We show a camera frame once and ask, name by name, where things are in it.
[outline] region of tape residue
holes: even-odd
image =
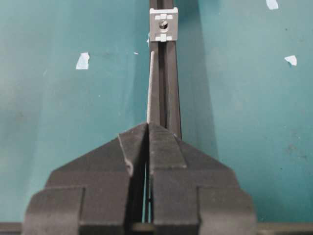
[[[266,0],[266,4],[270,10],[278,9],[277,0]]]
[[[90,56],[88,52],[81,53],[76,64],[76,69],[87,70],[89,68],[89,63],[88,63],[89,59],[90,59]]]
[[[297,57],[294,55],[285,57],[285,60],[288,61],[291,65],[297,66]]]

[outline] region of white paper scrap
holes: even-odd
[[[270,10],[278,9],[277,0],[266,0],[266,4]]]
[[[297,66],[297,58],[294,55],[285,57],[285,60],[288,61],[291,65]]]
[[[89,64],[88,64],[89,59],[90,59],[90,56],[88,52],[81,53],[76,64],[76,69],[87,70],[89,68]]]

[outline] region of thin metal strip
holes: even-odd
[[[134,223],[133,232],[153,232],[151,223]],[[0,223],[0,235],[19,235],[21,223]],[[313,234],[313,223],[258,223],[257,235],[304,235]]]

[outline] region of green table surface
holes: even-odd
[[[278,4],[176,0],[182,136],[234,169],[259,221],[308,222],[313,1]],[[0,221],[22,221],[50,171],[145,121],[148,8],[1,1]],[[75,69],[82,52],[88,70]]]

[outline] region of metal bracket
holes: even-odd
[[[178,8],[150,9],[150,42],[176,41],[178,37]]]

